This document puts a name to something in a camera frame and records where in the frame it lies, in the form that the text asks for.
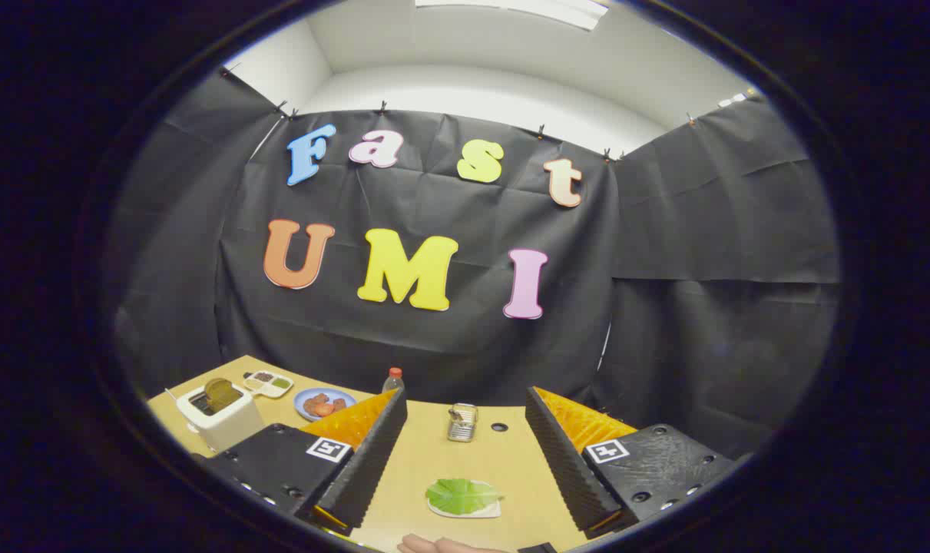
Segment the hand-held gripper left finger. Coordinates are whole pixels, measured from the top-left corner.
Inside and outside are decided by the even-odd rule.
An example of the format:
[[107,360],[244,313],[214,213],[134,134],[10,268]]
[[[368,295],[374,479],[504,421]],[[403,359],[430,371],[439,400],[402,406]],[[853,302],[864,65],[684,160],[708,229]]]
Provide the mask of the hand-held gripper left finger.
[[406,421],[394,389],[297,429],[270,424],[199,463],[272,510],[342,535],[362,525]]

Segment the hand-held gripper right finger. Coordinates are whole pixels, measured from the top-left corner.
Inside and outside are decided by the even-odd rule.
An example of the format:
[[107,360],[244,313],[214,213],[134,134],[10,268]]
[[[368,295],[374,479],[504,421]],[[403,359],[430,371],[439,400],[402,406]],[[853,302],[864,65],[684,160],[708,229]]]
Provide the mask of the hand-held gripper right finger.
[[525,419],[587,538],[658,517],[735,466],[671,425],[630,427],[538,386],[525,393]]

